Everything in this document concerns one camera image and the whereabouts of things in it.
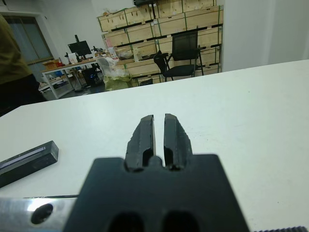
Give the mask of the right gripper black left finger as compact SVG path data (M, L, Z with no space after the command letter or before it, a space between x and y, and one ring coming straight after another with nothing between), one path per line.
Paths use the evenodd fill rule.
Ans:
M125 167L130 172L142 171L155 155L154 116L143 117L127 143Z

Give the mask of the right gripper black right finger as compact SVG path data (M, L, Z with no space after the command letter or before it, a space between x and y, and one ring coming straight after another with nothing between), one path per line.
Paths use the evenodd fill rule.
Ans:
M183 170L192 157L191 142L178 118L165 114L164 120L164 159L166 169Z

